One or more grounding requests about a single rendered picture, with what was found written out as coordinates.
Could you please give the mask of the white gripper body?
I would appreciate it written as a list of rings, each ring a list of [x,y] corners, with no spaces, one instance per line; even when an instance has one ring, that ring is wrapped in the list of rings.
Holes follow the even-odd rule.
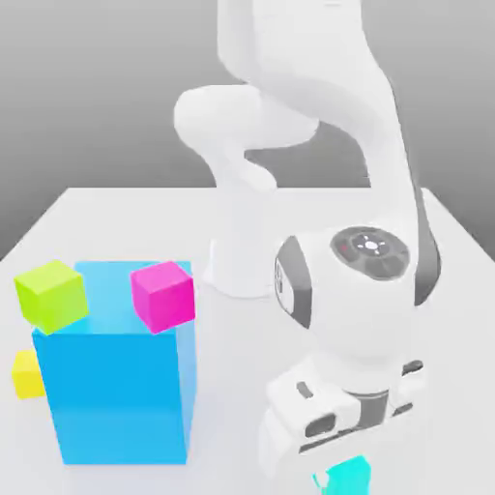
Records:
[[[354,426],[340,427],[336,415],[329,412],[294,429],[271,406],[264,414],[258,439],[258,460],[265,476],[281,481],[284,474],[320,475],[334,466],[372,451],[383,441],[400,417],[413,409],[411,402],[387,406],[385,417],[377,422],[371,417]]]

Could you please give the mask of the small yellow cube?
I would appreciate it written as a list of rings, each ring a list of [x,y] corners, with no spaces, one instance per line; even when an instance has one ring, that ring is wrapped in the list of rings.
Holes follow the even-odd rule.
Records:
[[[15,354],[12,377],[15,393],[19,399],[45,395],[44,382],[34,349],[21,350]]]

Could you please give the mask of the small lime green cube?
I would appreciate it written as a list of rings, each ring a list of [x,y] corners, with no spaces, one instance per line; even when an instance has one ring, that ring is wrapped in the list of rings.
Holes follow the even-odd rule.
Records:
[[[87,316],[82,274],[59,260],[14,278],[23,317],[45,335],[52,335]]]

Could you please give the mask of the large blue box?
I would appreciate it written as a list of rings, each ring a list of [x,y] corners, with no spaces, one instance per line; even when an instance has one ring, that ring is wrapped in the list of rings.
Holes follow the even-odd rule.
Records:
[[[89,314],[32,340],[66,464],[188,461],[196,398],[195,326],[152,334],[131,301],[145,261],[81,261]]]

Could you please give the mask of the small magenta cube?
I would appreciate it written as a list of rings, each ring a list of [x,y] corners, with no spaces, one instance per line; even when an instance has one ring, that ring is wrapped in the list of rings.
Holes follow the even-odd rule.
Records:
[[[131,272],[130,279],[134,312],[152,334],[195,318],[193,278],[178,263],[150,265]]]

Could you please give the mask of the small cyan cube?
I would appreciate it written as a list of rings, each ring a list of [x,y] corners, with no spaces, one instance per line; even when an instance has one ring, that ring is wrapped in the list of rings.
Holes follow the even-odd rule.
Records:
[[[359,455],[312,475],[321,495],[369,495],[371,468]]]

